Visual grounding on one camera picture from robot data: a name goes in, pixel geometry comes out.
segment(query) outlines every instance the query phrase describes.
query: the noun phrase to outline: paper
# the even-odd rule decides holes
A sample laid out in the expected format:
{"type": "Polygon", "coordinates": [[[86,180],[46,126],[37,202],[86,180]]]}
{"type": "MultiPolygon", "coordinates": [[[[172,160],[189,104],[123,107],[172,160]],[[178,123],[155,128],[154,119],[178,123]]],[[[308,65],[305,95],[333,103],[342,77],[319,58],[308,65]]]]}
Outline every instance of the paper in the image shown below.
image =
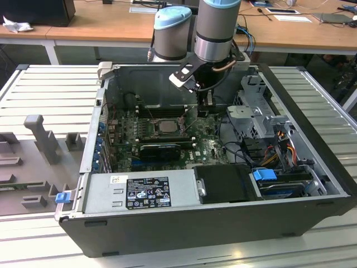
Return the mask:
{"type": "Polygon", "coordinates": [[[279,21],[312,22],[307,17],[274,15],[279,21]]]}
{"type": "Polygon", "coordinates": [[[4,26],[7,30],[11,31],[11,32],[25,32],[25,31],[31,31],[33,30],[33,28],[31,28],[31,25],[27,22],[15,22],[15,21],[10,21],[8,19],[4,18],[4,23],[2,24],[2,26],[4,26]]]}
{"type": "Polygon", "coordinates": [[[157,8],[150,7],[131,7],[129,9],[130,13],[150,13],[155,14],[157,12],[157,8]]]}

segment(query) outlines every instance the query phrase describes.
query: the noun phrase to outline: green circuit board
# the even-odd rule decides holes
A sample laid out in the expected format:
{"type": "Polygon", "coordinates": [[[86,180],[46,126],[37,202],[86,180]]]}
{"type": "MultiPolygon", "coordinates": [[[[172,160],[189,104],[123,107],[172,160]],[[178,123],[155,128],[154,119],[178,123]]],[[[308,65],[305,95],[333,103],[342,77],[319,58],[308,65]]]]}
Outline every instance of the green circuit board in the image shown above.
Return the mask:
{"type": "Polygon", "coordinates": [[[222,151],[216,135],[217,117],[210,114],[207,118],[197,118],[196,109],[191,109],[182,118],[140,118],[134,112],[122,113],[112,128],[112,155],[114,156],[114,172],[155,171],[192,169],[195,165],[227,164],[228,159],[222,151]],[[175,128],[182,124],[185,128],[181,133],[190,139],[194,137],[194,147],[181,149],[180,159],[170,162],[144,162],[140,160],[139,149],[142,146],[138,137],[163,137],[179,135],[175,128]]]}

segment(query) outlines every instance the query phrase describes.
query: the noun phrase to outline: copper pipe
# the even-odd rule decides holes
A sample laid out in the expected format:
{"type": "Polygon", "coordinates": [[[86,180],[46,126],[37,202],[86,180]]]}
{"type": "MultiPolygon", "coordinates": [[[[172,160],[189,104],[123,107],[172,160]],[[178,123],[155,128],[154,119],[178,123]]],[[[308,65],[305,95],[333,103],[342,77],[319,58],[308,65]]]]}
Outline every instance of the copper pipe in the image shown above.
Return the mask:
{"type": "Polygon", "coordinates": [[[230,63],[228,63],[226,66],[223,66],[221,68],[215,68],[212,67],[212,71],[216,72],[216,73],[220,73],[222,71],[226,71],[227,69],[231,68],[237,61],[236,60],[232,60],[230,63]]]}

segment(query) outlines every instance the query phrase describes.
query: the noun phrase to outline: motherboard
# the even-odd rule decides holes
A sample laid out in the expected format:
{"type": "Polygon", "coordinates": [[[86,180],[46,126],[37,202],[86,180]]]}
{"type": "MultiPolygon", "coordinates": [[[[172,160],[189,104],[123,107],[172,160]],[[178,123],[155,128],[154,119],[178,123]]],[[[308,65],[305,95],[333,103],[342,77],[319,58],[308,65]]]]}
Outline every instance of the motherboard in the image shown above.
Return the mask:
{"type": "Polygon", "coordinates": [[[218,114],[195,107],[119,111],[109,121],[113,172],[192,169],[228,164],[218,138],[218,114]]]}

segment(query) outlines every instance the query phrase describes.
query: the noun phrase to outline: light blue robot arm cap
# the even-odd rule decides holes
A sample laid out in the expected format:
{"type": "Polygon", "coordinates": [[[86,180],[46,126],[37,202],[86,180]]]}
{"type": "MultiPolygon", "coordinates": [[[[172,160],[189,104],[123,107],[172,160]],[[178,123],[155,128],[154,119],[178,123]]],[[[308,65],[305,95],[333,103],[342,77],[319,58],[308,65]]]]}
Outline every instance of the light blue robot arm cap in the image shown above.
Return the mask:
{"type": "Polygon", "coordinates": [[[206,4],[209,4],[215,8],[231,8],[240,3],[241,0],[204,0],[206,4]]]}
{"type": "Polygon", "coordinates": [[[174,27],[192,15],[192,11],[188,7],[173,6],[159,10],[155,15],[155,30],[163,30],[174,27]]]}

